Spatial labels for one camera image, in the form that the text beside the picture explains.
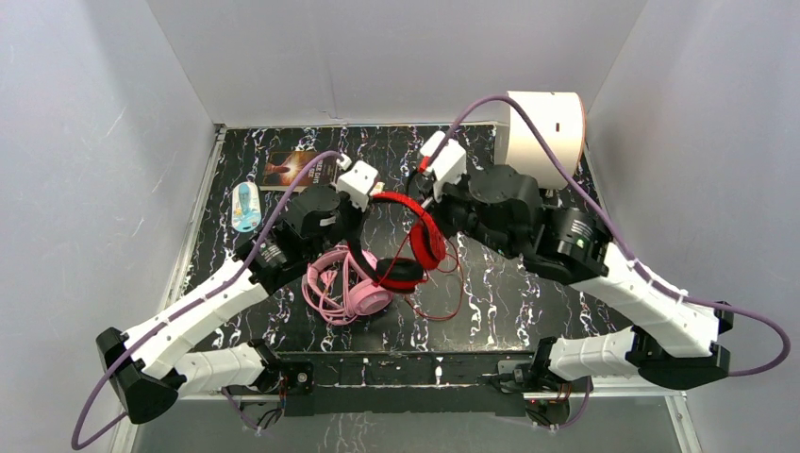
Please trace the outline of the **red and black headphones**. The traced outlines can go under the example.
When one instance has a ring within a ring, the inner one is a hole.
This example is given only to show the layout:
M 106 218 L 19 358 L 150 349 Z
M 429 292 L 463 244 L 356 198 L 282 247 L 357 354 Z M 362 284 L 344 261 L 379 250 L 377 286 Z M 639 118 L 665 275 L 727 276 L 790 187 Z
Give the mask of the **red and black headphones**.
M 390 258 L 375 262 L 368 260 L 362 248 L 361 226 L 346 238 L 348 251 L 375 287 L 397 294 L 411 294 L 426 281 L 428 272 L 436 269 L 445 258 L 444 237 L 433 217 L 419 202 L 405 194 L 382 192 L 373 195 L 370 201 L 402 206 L 414 214 L 416 223 Z

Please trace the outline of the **pink over-ear headphones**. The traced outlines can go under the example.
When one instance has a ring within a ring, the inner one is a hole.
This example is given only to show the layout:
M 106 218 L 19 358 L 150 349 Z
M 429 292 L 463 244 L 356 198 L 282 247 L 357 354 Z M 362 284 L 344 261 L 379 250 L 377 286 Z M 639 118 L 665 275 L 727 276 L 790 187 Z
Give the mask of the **pink over-ear headphones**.
M 374 284 L 345 245 L 311 263 L 301 282 L 307 304 L 331 326 L 346 326 L 384 310 L 394 294 Z

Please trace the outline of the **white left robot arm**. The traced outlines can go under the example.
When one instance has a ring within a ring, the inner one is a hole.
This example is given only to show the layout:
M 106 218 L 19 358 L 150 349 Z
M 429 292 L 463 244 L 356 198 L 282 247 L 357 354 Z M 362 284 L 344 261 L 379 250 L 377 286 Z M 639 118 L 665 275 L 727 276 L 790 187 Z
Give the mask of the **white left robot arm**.
M 197 352 L 217 327 L 284 286 L 361 226 L 373 186 L 310 187 L 284 194 L 257 235 L 205 282 L 151 319 L 110 327 L 96 344 L 109 383 L 134 425 L 155 420 L 187 394 L 233 386 L 272 393 L 295 385 L 298 363 L 281 360 L 262 340 Z

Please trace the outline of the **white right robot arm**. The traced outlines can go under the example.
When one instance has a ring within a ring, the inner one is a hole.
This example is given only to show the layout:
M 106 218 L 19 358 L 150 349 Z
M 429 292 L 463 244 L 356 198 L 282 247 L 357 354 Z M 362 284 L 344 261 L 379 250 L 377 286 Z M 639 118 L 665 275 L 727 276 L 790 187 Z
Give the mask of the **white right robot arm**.
M 692 308 L 666 283 L 638 275 L 597 217 L 546 205 L 536 179 L 507 165 L 427 176 L 429 209 L 443 234 L 520 259 L 526 271 L 593 296 L 630 322 L 602 336 L 542 339 L 523 379 L 554 391 L 585 377 L 640 376 L 689 390 L 729 376 L 730 354 L 718 337 L 732 318 Z

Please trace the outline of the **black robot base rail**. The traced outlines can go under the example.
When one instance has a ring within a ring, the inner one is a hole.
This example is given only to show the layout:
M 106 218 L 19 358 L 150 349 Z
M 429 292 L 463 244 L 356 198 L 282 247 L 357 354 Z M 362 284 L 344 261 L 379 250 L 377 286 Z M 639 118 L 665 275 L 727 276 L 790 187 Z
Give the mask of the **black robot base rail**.
M 531 352 L 283 352 L 269 360 L 287 379 L 289 416 L 330 413 L 488 412 L 524 417 L 533 401 L 552 400 L 547 417 L 566 416 L 584 378 L 571 384 L 537 377 Z

